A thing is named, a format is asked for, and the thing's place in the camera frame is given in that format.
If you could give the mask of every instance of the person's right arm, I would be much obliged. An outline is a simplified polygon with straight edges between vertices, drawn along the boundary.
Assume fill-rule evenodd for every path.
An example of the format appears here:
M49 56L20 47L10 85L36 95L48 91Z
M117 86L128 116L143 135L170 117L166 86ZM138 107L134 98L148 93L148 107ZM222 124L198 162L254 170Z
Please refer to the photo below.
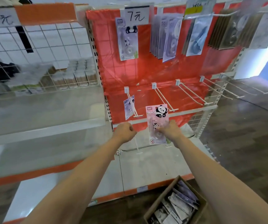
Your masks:
M182 134L174 120L159 131L181 150L221 223L268 223L268 204L246 184L200 151Z

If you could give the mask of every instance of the yellow label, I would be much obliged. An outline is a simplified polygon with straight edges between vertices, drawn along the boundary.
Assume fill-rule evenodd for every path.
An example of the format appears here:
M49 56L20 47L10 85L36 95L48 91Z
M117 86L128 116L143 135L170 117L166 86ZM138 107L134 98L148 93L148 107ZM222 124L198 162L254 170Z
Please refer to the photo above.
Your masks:
M185 11L185 15L200 13L201 11L202 11L202 5L197 6L197 7L195 6L195 7L187 8Z

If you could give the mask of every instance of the pink panda package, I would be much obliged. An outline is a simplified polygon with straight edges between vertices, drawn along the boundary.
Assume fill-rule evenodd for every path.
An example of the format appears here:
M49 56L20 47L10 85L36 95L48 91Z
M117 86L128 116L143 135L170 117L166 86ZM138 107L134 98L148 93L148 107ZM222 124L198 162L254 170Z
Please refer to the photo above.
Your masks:
M147 112L147 126L151 145L166 144L166 137L156 129L169 123L167 104L145 107Z

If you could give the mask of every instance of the red plastic sheet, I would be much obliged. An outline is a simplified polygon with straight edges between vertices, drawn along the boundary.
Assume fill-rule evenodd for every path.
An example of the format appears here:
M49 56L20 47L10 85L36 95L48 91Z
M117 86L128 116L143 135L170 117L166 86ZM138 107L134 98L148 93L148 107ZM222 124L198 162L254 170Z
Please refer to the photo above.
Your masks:
M214 12L219 13L224 3L218 3ZM164 13L184 13L185 6L164 8ZM152 82L157 82L165 98L176 112L203 107L195 103L178 86L176 79L191 88L200 97L204 98L208 88L199 82L200 76L208 79L211 74L224 72L233 59L239 54L241 48L228 50L214 50L207 46L217 17L214 17L204 45L199 56L184 56L182 48L191 25L191 20L184 20L181 26L180 38L176 57L165 63L150 53L151 25L138 26L139 57L138 59L120 61L118 53L118 38L115 18L120 17L119 9L89 10L86 12L94 33L96 49L98 51L98 65L103 83L104 94L107 96L113 123L125 121L123 101L128 97L124 87L129 86L130 95L135 95L135 108L141 118L146 118L145 106L158 105L162 101L152 89ZM202 103L200 99L191 94L193 98ZM182 126L193 114L176 117L178 125ZM136 130L143 130L146 123L135 124Z

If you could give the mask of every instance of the open box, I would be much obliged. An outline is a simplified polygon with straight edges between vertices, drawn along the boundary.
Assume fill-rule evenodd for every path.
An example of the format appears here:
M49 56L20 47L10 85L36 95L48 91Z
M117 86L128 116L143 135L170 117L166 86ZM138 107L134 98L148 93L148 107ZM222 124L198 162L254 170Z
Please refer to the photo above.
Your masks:
M150 219L151 216L154 214L154 212L157 210L157 208L161 205L162 200L172 193L173 187L177 184L179 180L182 180L188 188L197 196L199 200L199 208L196 210L193 214L190 220L187 222L188 224L195 224L198 222L199 218L202 216L205 208L207 207L207 201L201 196L188 182L186 182L184 179L182 179L181 176L177 176L173 182L162 192L162 194L158 197L158 199L152 204L150 209L146 212L146 214L143 216L144 221L147 224L151 224Z

